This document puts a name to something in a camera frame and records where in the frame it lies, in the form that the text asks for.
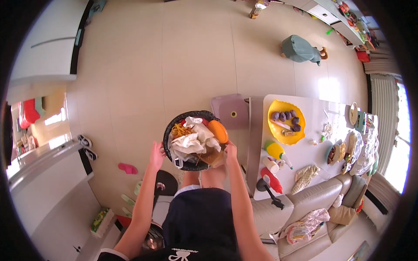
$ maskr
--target orange lid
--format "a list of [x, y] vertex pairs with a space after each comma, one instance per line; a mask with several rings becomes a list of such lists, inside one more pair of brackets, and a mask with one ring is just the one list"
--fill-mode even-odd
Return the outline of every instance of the orange lid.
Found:
[[208, 129], [215, 135], [215, 139], [219, 140], [219, 143], [228, 142], [228, 132], [219, 121], [210, 121]]

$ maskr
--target small box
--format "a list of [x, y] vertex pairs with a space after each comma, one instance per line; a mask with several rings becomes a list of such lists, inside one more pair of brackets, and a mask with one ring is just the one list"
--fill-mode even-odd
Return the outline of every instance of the small box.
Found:
[[260, 12], [266, 8], [265, 5], [261, 4], [261, 3], [256, 3], [255, 6], [252, 8], [251, 12], [250, 12], [250, 18], [251, 19], [256, 19], [258, 14], [260, 14]]
[[366, 113], [359, 111], [357, 115], [357, 121], [354, 125], [354, 129], [360, 132], [361, 134], [366, 133]]

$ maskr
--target french fries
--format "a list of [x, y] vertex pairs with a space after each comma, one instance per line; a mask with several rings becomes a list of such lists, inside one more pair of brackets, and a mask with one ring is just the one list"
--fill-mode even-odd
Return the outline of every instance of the french fries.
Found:
[[171, 129], [171, 134], [174, 139], [177, 139], [181, 136], [191, 134], [191, 128], [185, 128], [180, 123], [174, 124], [174, 127]]

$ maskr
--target purple potato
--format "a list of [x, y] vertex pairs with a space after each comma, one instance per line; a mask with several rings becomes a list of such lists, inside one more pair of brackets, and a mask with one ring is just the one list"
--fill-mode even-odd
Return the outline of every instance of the purple potato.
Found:
[[299, 117], [294, 117], [292, 119], [292, 124], [295, 125], [295, 124], [298, 124], [298, 123], [299, 123]]
[[280, 117], [279, 117], [280, 121], [285, 122], [286, 121], [286, 115], [284, 112], [280, 113]]
[[290, 110], [290, 114], [292, 115], [292, 117], [296, 117], [296, 111], [295, 110]]
[[295, 125], [293, 125], [293, 130], [294, 130], [295, 132], [299, 132], [299, 131], [301, 131], [301, 130], [302, 130], [302, 127], [301, 127], [299, 124], [295, 124]]
[[292, 118], [292, 114], [288, 111], [285, 111], [285, 115], [286, 115], [286, 119], [291, 119]]
[[280, 117], [280, 112], [275, 111], [271, 114], [270, 118], [274, 121], [277, 121], [277, 119]]

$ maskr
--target black sneaker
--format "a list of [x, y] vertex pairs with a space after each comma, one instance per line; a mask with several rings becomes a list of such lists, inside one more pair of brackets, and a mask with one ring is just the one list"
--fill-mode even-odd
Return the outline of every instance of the black sneaker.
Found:
[[92, 150], [87, 149], [87, 148], [83, 148], [84, 152], [86, 153], [87, 157], [89, 158], [89, 160], [97, 160], [97, 154], [94, 153]]
[[86, 138], [85, 136], [83, 136], [83, 135], [78, 135], [77, 136], [77, 140], [80, 142], [80, 144], [81, 145], [83, 145], [84, 147], [89, 147], [89, 148], [91, 148], [92, 147], [92, 141], [90, 140], [90, 139], [88, 139], [88, 138]]

